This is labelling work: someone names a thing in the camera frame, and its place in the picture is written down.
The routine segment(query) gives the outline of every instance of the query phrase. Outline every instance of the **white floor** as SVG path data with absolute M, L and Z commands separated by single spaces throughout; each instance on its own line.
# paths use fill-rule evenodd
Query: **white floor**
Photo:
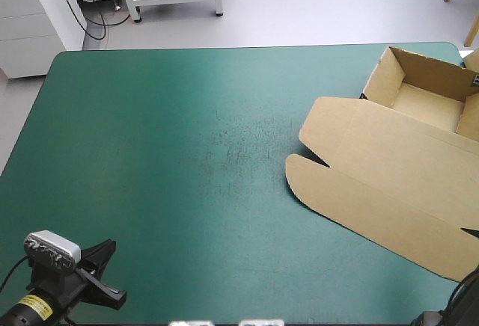
M 344 43 L 463 40 L 479 11 L 479 0 L 223 0 L 145 7 L 143 21 L 111 28 L 107 38 L 88 38 L 85 49 L 161 49 L 238 46 L 295 46 Z M 102 9 L 108 22 L 127 15 Z M 94 9 L 86 6 L 92 18 Z M 99 28 L 91 33 L 101 34 Z M 479 37 L 473 47 L 479 46 Z M 43 78 L 8 81 L 0 73 L 0 170 L 3 170 Z

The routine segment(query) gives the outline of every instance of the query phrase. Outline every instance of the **green tabletop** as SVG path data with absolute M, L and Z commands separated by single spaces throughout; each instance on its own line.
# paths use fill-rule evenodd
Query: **green tabletop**
M 461 62 L 448 43 L 400 46 Z M 314 100 L 358 97 L 384 48 L 62 53 L 0 177 L 0 274 L 51 230 L 118 241 L 104 281 L 128 301 L 82 304 L 77 322 L 407 323 L 443 308 L 453 282 L 311 212 L 284 176 Z

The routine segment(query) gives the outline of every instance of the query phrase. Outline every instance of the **cardboard box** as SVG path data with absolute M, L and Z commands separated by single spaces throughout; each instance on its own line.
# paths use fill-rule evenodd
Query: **cardboard box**
M 377 244 L 463 279 L 479 264 L 478 74 L 387 48 L 363 99 L 314 103 L 299 139 L 329 167 L 289 156 L 294 194 Z

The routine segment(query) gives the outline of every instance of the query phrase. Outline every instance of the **black cable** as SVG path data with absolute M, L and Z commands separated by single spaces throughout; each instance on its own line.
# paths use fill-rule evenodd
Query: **black cable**
M 92 21 L 91 19 L 85 17 L 85 19 L 91 23 L 93 23 L 94 25 L 103 25 L 102 23 L 98 23 L 98 22 L 95 22 L 95 21 Z M 105 26 L 106 27 L 113 27 L 113 26 L 116 26 L 116 25 L 121 25 L 122 23 L 125 23 L 127 20 L 129 19 L 129 15 L 125 17 L 125 19 L 122 19 L 120 22 L 116 22 L 116 23 L 107 23 Z
M 452 311 L 453 306 L 454 306 L 454 302 L 455 302 L 458 294 L 460 293 L 461 289 L 466 286 L 467 282 L 470 281 L 470 279 L 472 279 L 473 277 L 477 277 L 477 276 L 479 276 L 479 268 L 476 268 L 473 272 L 471 272 L 466 277 L 464 277 L 464 279 L 460 283 L 457 284 L 456 288 L 454 289 L 454 291 L 452 292 L 452 294 L 449 298 L 449 301 L 448 301 L 448 304 L 446 305 L 446 308 L 443 309 L 443 311 L 439 312 L 442 316 L 442 319 L 441 319 L 441 322 L 439 323 L 438 326 L 440 326 L 440 325 L 448 326 L 448 318 L 449 318 L 449 315 L 451 314 L 451 311 Z M 465 292 L 467 292 L 467 289 L 464 289 L 462 291 L 462 294 L 464 295 Z
M 94 25 L 101 25 L 101 26 L 105 26 L 105 27 L 114 27 L 114 26 L 116 26 L 116 25 L 121 25 L 122 23 L 125 23 L 125 22 L 129 19 L 129 15 L 126 16 L 125 19 L 122 19 L 120 22 L 107 23 L 107 24 L 95 22 L 95 21 L 93 21 L 92 19 L 87 18 L 86 16 L 84 16 L 84 18 L 85 18 L 87 21 L 93 23 Z
M 79 24 L 79 26 L 82 28 L 82 30 L 83 30 L 88 36 L 90 36 L 90 37 L 93 38 L 94 40 L 102 40 L 102 39 L 104 39 L 104 38 L 106 37 L 106 26 L 105 26 L 105 25 L 103 26 L 103 36 L 102 36 L 102 37 L 95 37 L 94 35 L 90 34 L 90 33 L 87 31 L 87 29 L 86 29 L 85 27 L 83 27 L 83 25 L 80 23 L 78 17 L 77 17 L 76 14 L 75 14 L 75 11 L 74 11 L 73 8 L 72 8 L 72 5 L 70 4 L 70 1 L 68 1 L 68 0 L 65 0 L 65 1 L 67 2 L 68 7 L 70 8 L 70 11 L 72 12 L 73 17 L 75 17 L 76 22 Z M 103 22 L 103 24 L 104 24 L 104 23 L 105 23 L 105 20 L 103 19 L 103 15 L 100 14 L 100 16 L 101 16 L 102 22 Z
M 64 317 L 64 320 L 67 324 L 69 324 L 70 326 L 78 326 L 78 324 L 76 322 L 74 322 L 70 317 L 68 316 L 65 316 Z
M 20 264 L 22 262 L 24 262 L 25 260 L 28 259 L 28 256 L 24 256 L 23 258 L 21 258 L 20 260 L 18 260 L 16 262 L 16 264 L 10 269 L 10 271 L 8 272 L 6 278 L 3 280 L 3 283 L 1 283 L 1 286 L 0 286 L 0 293 L 3 291 L 3 288 L 5 287 L 5 285 L 7 285 L 7 281 L 8 279 L 10 279 L 10 276 L 12 276 L 13 272 L 16 270 L 16 268 L 18 268 L 20 266 Z

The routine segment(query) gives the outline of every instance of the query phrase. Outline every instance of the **sticker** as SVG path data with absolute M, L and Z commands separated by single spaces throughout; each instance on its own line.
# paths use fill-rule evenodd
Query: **sticker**
M 45 300 L 36 295 L 26 295 L 18 304 L 24 304 L 35 311 L 42 320 L 46 320 L 53 314 L 53 310 Z

